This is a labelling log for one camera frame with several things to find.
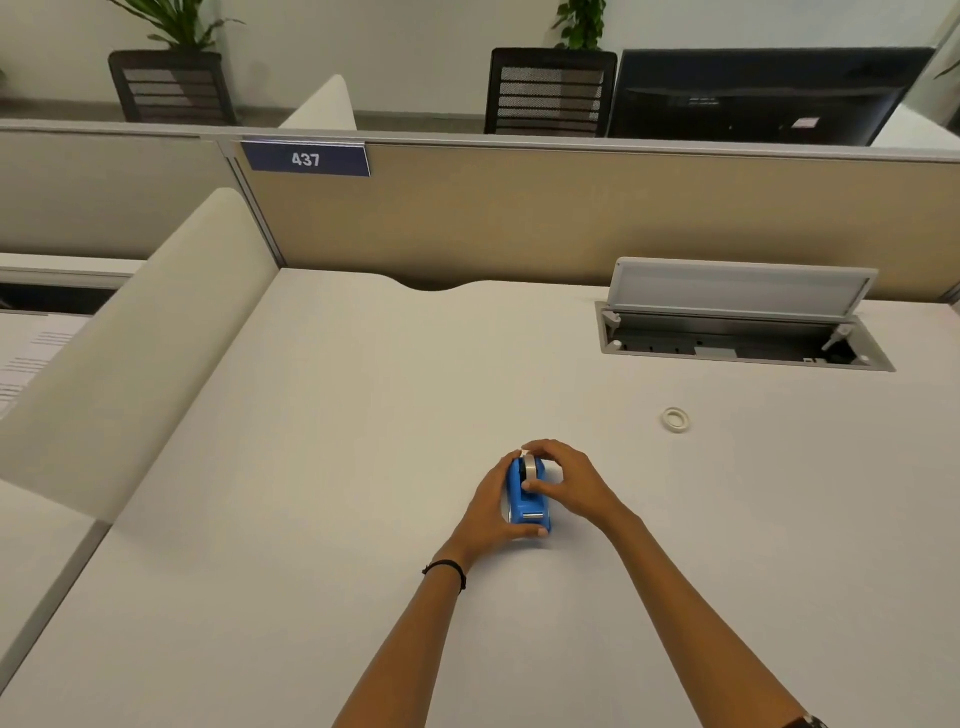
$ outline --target sticker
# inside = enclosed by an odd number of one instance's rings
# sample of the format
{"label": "sticker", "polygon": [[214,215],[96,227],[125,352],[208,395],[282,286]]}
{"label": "sticker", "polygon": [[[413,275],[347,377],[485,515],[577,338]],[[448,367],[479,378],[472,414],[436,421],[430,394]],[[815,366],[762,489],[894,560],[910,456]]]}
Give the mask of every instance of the sticker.
{"label": "sticker", "polygon": [[367,145],[257,139],[240,142],[254,172],[369,177]]}

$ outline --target forearm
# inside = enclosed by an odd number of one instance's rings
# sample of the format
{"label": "forearm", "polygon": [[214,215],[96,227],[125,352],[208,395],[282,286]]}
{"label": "forearm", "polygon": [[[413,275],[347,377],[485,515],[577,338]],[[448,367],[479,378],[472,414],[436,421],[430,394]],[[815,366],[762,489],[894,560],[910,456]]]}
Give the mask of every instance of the forearm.
{"label": "forearm", "polygon": [[705,728],[782,728],[804,709],[626,507],[601,524]]}
{"label": "forearm", "polygon": [[436,567],[376,653],[334,728],[421,728],[430,710],[460,574]]}

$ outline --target right hand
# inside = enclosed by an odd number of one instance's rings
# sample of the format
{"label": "right hand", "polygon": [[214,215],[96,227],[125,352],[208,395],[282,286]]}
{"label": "right hand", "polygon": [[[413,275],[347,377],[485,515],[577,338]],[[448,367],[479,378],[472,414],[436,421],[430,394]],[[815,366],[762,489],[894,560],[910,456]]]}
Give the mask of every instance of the right hand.
{"label": "right hand", "polygon": [[523,490],[553,498],[570,513],[582,516],[603,528],[616,513],[626,509],[610,486],[600,477],[590,459],[570,445],[556,440],[535,440],[523,449],[543,460],[553,460],[564,469],[564,482],[554,485],[528,480]]}

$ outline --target black mesh chair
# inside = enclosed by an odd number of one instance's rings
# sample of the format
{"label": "black mesh chair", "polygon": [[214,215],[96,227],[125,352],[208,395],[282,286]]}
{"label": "black mesh chair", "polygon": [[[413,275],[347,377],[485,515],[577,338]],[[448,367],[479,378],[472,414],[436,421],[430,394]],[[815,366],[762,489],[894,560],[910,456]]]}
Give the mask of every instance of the black mesh chair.
{"label": "black mesh chair", "polygon": [[484,133],[605,136],[615,79],[615,53],[497,48]]}
{"label": "black mesh chair", "polygon": [[237,126],[217,53],[116,51],[109,63],[127,121]]}

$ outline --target computer monitor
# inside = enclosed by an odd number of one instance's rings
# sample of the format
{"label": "computer monitor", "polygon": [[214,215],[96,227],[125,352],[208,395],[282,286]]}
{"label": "computer monitor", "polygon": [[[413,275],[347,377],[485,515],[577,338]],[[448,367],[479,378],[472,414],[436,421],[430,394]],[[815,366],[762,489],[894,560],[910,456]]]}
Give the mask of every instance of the computer monitor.
{"label": "computer monitor", "polygon": [[609,136],[868,146],[932,48],[624,51]]}

